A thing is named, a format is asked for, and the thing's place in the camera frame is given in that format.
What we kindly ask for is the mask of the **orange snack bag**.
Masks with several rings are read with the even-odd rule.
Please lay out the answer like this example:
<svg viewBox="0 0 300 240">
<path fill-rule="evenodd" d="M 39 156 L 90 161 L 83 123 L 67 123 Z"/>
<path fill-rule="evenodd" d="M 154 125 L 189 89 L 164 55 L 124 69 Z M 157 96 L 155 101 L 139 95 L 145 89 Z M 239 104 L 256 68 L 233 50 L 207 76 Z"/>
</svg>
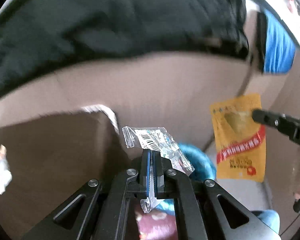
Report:
<svg viewBox="0 0 300 240">
<path fill-rule="evenodd" d="M 261 96 L 248 94 L 210 106 L 216 146 L 217 179 L 264 181 L 266 129 L 254 122 Z"/>
</svg>

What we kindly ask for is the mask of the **blue trash bag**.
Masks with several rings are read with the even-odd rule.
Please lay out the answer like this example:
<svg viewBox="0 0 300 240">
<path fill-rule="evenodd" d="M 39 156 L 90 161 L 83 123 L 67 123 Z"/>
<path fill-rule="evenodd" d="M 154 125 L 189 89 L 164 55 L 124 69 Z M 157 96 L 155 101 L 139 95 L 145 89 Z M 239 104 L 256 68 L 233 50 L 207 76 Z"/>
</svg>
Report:
<svg viewBox="0 0 300 240">
<path fill-rule="evenodd" d="M 216 179 L 217 171 L 215 165 L 200 148 L 190 144 L 179 144 L 179 148 L 194 167 L 194 171 L 189 176 L 191 180 L 205 181 L 207 179 Z M 175 215 L 172 199 L 162 201 L 155 209 L 168 215 Z"/>
</svg>

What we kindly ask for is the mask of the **clear plastic wrapper with barcode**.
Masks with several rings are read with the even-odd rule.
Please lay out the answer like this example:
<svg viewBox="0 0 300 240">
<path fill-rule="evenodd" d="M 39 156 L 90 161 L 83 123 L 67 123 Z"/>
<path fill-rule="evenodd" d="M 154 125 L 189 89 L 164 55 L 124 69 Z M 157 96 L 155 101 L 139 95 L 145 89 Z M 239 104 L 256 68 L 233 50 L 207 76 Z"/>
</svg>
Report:
<svg viewBox="0 0 300 240">
<path fill-rule="evenodd" d="M 163 127 L 136 128 L 125 126 L 122 128 L 125 143 L 128 148 L 135 146 L 143 150 L 160 152 L 161 157 L 170 159 L 172 168 L 183 172 L 189 176 L 194 167 L 182 153 L 179 145 Z M 149 213 L 155 209 L 163 199 L 157 199 L 154 192 L 147 198 L 140 200 L 140 205 L 144 213 Z"/>
</svg>

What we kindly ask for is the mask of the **black cloth on counter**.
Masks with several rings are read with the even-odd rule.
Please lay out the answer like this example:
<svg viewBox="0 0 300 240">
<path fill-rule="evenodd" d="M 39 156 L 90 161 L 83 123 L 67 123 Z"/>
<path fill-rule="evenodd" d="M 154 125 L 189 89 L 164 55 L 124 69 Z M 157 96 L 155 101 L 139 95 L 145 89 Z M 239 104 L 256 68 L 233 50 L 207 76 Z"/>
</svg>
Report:
<svg viewBox="0 0 300 240">
<path fill-rule="evenodd" d="M 79 62 L 157 51 L 246 59 L 245 0 L 8 0 L 0 11 L 0 98 Z"/>
</svg>

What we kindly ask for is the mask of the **blue hanging towel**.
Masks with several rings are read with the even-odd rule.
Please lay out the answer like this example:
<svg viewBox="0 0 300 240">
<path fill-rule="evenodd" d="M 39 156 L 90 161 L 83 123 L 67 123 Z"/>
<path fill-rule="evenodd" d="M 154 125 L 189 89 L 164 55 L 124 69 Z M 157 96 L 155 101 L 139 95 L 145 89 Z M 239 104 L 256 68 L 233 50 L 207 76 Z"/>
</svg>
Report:
<svg viewBox="0 0 300 240">
<path fill-rule="evenodd" d="M 282 24 L 264 10 L 257 13 L 256 48 L 265 74 L 287 74 L 293 65 L 296 46 Z"/>
</svg>

